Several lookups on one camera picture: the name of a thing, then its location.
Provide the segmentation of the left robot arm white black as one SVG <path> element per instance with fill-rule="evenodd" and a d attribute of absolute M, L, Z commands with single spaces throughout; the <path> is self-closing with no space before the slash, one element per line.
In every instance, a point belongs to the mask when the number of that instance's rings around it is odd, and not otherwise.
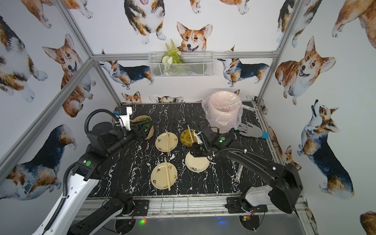
<path fill-rule="evenodd" d="M 135 141 L 144 141 L 148 137 L 153 121 L 132 122 L 131 115 L 132 108 L 127 107 L 124 114 L 97 109 L 87 116 L 84 132 L 90 143 L 86 152 L 67 168 L 63 192 L 34 234 L 93 235 L 116 216 L 134 214 L 133 197 L 118 193 L 89 216 L 73 224 L 86 198 L 103 177 L 105 162 L 127 150 Z"/>

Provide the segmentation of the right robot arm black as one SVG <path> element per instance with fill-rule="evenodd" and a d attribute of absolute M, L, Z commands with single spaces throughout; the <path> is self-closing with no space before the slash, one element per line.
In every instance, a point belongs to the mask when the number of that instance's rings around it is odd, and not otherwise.
<path fill-rule="evenodd" d="M 296 211 L 295 205 L 303 191 L 298 170 L 292 164 L 282 165 L 248 150 L 227 134 L 214 132 L 207 124 L 194 122 L 195 142 L 191 153 L 195 158 L 215 161 L 220 157 L 234 161 L 259 176 L 265 185 L 246 188 L 240 204 L 246 210 L 260 205 L 274 205 L 284 213 Z"/>

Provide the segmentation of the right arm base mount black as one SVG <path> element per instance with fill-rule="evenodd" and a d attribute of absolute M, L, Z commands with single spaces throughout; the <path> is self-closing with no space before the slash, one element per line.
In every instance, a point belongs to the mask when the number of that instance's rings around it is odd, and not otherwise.
<path fill-rule="evenodd" d="M 241 197 L 227 197 L 225 208 L 228 213 L 268 212 L 266 205 L 252 206 Z"/>

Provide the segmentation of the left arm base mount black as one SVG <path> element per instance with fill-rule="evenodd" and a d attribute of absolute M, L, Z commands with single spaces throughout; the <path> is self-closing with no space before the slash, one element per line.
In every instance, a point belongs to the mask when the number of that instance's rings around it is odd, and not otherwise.
<path fill-rule="evenodd" d="M 118 213 L 116 217 L 147 216 L 149 203 L 150 201 L 145 199 L 129 200 L 125 203 L 123 208 L 120 210 L 120 213 Z"/>

